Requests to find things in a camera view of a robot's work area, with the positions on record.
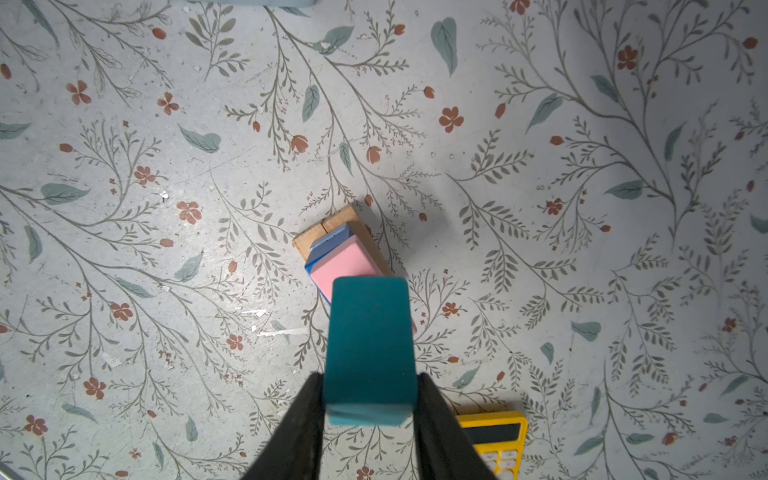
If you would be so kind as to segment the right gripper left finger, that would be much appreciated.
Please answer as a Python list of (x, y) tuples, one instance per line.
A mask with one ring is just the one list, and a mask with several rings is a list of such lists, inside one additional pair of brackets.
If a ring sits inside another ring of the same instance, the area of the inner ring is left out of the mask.
[(319, 477), (325, 422), (324, 375), (312, 373), (243, 480)]

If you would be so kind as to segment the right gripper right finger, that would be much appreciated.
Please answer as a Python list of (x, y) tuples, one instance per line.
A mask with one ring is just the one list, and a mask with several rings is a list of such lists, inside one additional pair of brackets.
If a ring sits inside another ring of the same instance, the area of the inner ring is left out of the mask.
[(413, 416), (420, 479), (495, 479), (431, 377), (420, 373)]

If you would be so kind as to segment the teal green block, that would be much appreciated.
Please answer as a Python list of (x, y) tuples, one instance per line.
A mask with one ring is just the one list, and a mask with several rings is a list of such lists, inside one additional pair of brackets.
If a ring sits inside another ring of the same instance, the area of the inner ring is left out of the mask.
[(334, 426), (399, 426), (418, 397), (409, 289), (399, 277), (334, 281), (323, 404)]

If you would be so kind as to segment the pink block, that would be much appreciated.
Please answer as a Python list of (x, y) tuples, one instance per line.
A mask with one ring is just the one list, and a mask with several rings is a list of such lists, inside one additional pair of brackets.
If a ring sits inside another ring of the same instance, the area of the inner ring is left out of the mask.
[(362, 241), (355, 235), (348, 238), (322, 259), (312, 263), (312, 276), (332, 301), (333, 284), (343, 277), (380, 277), (382, 270)]

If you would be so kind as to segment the light blue block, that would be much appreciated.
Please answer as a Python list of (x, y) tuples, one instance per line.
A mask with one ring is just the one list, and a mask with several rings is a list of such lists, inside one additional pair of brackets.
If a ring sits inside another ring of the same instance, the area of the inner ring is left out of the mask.
[(351, 236), (352, 232), (346, 224), (328, 232), (326, 235), (313, 242), (310, 247), (310, 253), (306, 260), (306, 264), (312, 264), (322, 259)]

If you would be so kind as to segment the dark blue cube block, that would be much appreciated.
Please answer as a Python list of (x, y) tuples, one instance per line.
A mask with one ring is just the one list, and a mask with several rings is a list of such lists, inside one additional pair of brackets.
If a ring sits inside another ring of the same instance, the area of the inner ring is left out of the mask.
[(305, 269), (307, 275), (310, 277), (310, 280), (312, 281), (313, 285), (317, 288), (317, 291), (320, 294), (320, 297), (325, 301), (325, 303), (327, 305), (330, 305), (330, 301), (326, 297), (326, 295), (323, 292), (322, 288), (317, 284), (317, 282), (315, 281), (314, 277), (312, 276), (312, 268), (313, 268), (313, 265), (310, 265), (310, 264), (306, 264), (304, 266), (304, 269)]

